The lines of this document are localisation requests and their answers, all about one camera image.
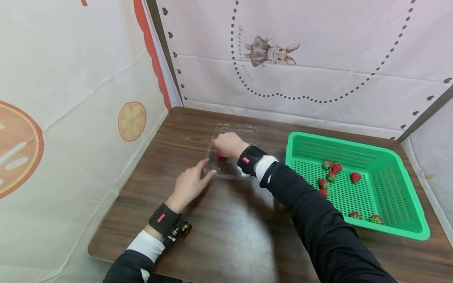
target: green basket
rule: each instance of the green basket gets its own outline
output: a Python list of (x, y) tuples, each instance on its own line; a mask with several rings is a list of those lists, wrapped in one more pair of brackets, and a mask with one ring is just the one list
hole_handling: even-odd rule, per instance
[[(372, 145), (325, 136), (293, 132), (288, 137), (286, 164), (318, 188), (326, 179), (324, 160), (338, 162), (343, 170), (329, 184), (328, 200), (347, 223), (414, 240), (430, 236), (423, 208), (403, 161), (394, 151)], [(353, 184), (350, 175), (359, 172)], [(349, 216), (353, 211), (362, 219)], [(370, 222), (371, 215), (382, 217), (384, 224)]]

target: cartoon rabbit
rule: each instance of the cartoon rabbit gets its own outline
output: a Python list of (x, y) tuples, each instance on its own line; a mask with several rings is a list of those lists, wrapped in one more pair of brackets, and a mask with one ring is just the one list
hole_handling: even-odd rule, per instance
[(252, 45), (246, 45), (246, 49), (250, 50), (250, 54), (244, 54), (245, 58), (250, 58), (252, 65), (257, 67), (265, 67), (268, 63), (277, 63), (285, 61), (288, 65), (295, 65), (296, 61), (288, 53), (298, 49), (300, 43), (289, 45), (288, 48), (281, 48), (274, 44), (272, 39), (263, 40), (257, 36)]

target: orange slice illustration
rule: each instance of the orange slice illustration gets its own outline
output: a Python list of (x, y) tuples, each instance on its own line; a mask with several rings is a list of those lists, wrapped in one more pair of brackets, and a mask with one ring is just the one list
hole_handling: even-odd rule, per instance
[(30, 178), (43, 152), (38, 124), (21, 109), (0, 101), (0, 199)]
[(145, 129), (146, 110), (140, 102), (126, 103), (118, 115), (118, 129), (125, 141), (134, 141)]

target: dotted line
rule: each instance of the dotted line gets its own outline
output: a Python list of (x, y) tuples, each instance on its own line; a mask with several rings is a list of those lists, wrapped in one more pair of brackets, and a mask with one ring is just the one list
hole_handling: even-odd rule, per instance
[[(410, 9), (408, 10), (408, 13), (411, 13), (413, 10), (414, 10), (414, 8), (410, 8)], [(165, 9), (165, 8), (162, 8), (162, 12), (163, 12), (164, 16), (166, 16), (166, 15), (168, 14), (167, 9)], [(236, 20), (236, 17), (235, 17), (235, 16), (232, 16), (231, 19), (234, 21), (234, 20)], [(410, 20), (410, 16), (406, 17), (405, 20), (406, 20), (406, 22), (408, 22), (408, 21)], [(403, 25), (402, 30), (405, 30), (406, 28), (407, 28), (407, 25)], [(171, 32), (168, 32), (168, 36), (169, 36), (170, 39), (173, 38), (173, 34), (172, 34)], [(403, 33), (398, 34), (398, 38), (401, 38), (401, 37), (403, 37)], [(398, 44), (399, 44), (399, 41), (396, 40), (396, 41), (394, 42), (394, 45), (398, 45)], [(391, 49), (390, 49), (390, 53), (394, 52), (394, 50), (395, 50), (395, 48), (391, 48)], [(173, 56), (176, 58), (176, 57), (178, 57), (178, 54), (177, 54), (176, 52), (173, 52)], [(379, 71), (380, 69), (381, 69), (381, 67), (377, 67), (377, 68), (376, 68), (376, 72)], [(250, 93), (254, 93), (255, 95), (257, 95), (257, 96), (259, 96), (259, 97), (282, 97), (282, 98), (288, 99), (288, 100), (296, 100), (296, 99), (297, 99), (297, 100), (300, 100), (300, 99), (302, 98), (302, 99), (307, 99), (307, 100), (309, 100), (309, 101), (311, 101), (311, 102), (314, 102), (314, 103), (321, 103), (321, 104), (322, 104), (322, 103), (331, 103), (331, 102), (334, 102), (334, 101), (338, 101), (338, 99), (342, 99), (342, 98), (348, 96), (349, 93), (354, 93), (354, 89), (352, 89), (352, 90), (349, 91), (349, 93), (345, 93), (343, 96), (340, 96), (339, 98), (330, 99), (330, 100), (318, 100), (318, 99), (310, 98), (310, 96), (286, 96), (286, 95), (283, 95), (282, 93), (278, 93), (278, 92), (275, 93), (275, 94), (265, 95), (265, 94), (261, 94), (261, 93), (259, 93), (259, 92), (256, 92), (256, 91), (254, 91), (253, 89), (251, 89), (250, 86), (247, 86), (247, 84), (244, 82), (244, 80), (243, 80), (243, 78), (242, 78), (242, 76), (241, 76), (241, 73), (240, 73), (239, 70), (238, 70), (238, 67), (236, 67), (236, 66), (235, 66), (235, 71), (236, 71), (236, 74), (238, 75), (239, 79), (241, 80), (241, 83), (244, 84), (244, 87), (246, 87), (247, 90), (250, 91)], [(182, 73), (180, 69), (177, 69), (177, 72), (178, 72), (178, 74), (181, 74), (181, 73)], [(369, 80), (370, 80), (370, 77), (366, 78), (366, 80), (363, 81), (362, 83), (360, 83), (359, 86), (356, 86), (356, 87), (355, 87), (355, 90), (360, 89), (360, 86), (365, 85), (365, 83), (366, 83), (367, 81), (369, 81)], [(447, 79), (444, 80), (444, 83), (449, 83), (451, 80), (452, 80), (451, 77), (450, 77), (450, 78), (447, 78)], [(426, 99), (427, 99), (428, 101), (430, 101), (430, 100), (432, 100), (433, 98), (434, 98), (434, 96), (431, 95), (431, 96), (428, 96)], [(412, 112), (412, 115), (416, 116), (416, 115), (418, 115), (418, 113), (419, 113), (419, 111), (414, 111), (414, 112)], [(404, 129), (406, 126), (407, 126), (407, 125), (404, 124), (404, 125), (401, 125), (400, 128), (401, 128), (401, 129)]]
[[(410, 8), (408, 12), (411, 13), (413, 10), (414, 10), (414, 8)], [(237, 12), (237, 9), (234, 8), (234, 9), (233, 9), (233, 13), (236, 13), (236, 12)], [(394, 45), (398, 45), (398, 43), (400, 43), (400, 42), (397, 40), (397, 41), (394, 42)], [(380, 69), (381, 69), (381, 67), (377, 67), (377, 68), (376, 68), (376, 72), (379, 71)], [(250, 90), (250, 92), (253, 93), (254, 91), (251, 90), (250, 87), (247, 87), (247, 84), (244, 83), (244, 81), (242, 80), (242, 76), (241, 76), (240, 72), (238, 71), (238, 68), (237, 68), (237, 67), (235, 67), (235, 70), (236, 70), (236, 74), (239, 76), (239, 79), (241, 80), (241, 83), (244, 84), (244, 87), (246, 87), (247, 90)], [(365, 83), (368, 82), (369, 80), (370, 80), (370, 77), (366, 78), (366, 80), (363, 81), (363, 82), (361, 82), (359, 86), (356, 86), (356, 87), (355, 87), (355, 90), (357, 91), (358, 89), (360, 89), (360, 87), (363, 86), (363, 85), (365, 85)], [(291, 97), (291, 96), (284, 96), (283, 94), (279, 94), (279, 93), (271, 94), (271, 95), (264, 95), (264, 94), (255, 92), (255, 95), (258, 95), (258, 96), (261, 96), (261, 97), (274, 97), (274, 96), (280, 96), (280, 97), (283, 97), (283, 98), (288, 98), (289, 100), (291, 100), (291, 99), (292, 99), (292, 100), (296, 100), (296, 99), (300, 100), (300, 99), (302, 98), (302, 99), (307, 99), (307, 100), (309, 100), (309, 101), (312, 101), (312, 102), (314, 102), (314, 103), (331, 103), (331, 102), (338, 101), (338, 99), (343, 99), (344, 97), (348, 96), (350, 93), (354, 93), (354, 89), (350, 90), (349, 92), (345, 93), (344, 95), (342, 95), (342, 96), (340, 96), (340, 97), (338, 97), (338, 98), (330, 99), (330, 100), (322, 100), (322, 99), (318, 100), (318, 99), (310, 98), (310, 96), (296, 96), (296, 97)]]

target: basket mesh holes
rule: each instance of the basket mesh holes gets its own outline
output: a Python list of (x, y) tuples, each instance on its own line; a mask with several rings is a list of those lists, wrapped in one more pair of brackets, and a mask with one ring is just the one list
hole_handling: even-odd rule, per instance
[(413, 212), (405, 195), (404, 187), (393, 166), (382, 169), (372, 176), (382, 218), (388, 225), (414, 221)]
[[(318, 179), (325, 178), (327, 174), (327, 171), (322, 169), (319, 161), (311, 163), (303, 159), (294, 158), (293, 168), (315, 188), (318, 187)], [(351, 212), (357, 211), (366, 220), (367, 217), (376, 214), (371, 193), (367, 186), (367, 176), (362, 176), (362, 180), (359, 183), (352, 184), (350, 174), (351, 172), (343, 170), (338, 174), (337, 181), (330, 183), (328, 200), (344, 216), (349, 216)]]
[(336, 162), (341, 160), (343, 166), (366, 170), (374, 162), (378, 154), (365, 150), (350, 149), (338, 144), (320, 144), (319, 141), (303, 140), (297, 147), (295, 156), (318, 161), (329, 159), (332, 162)]

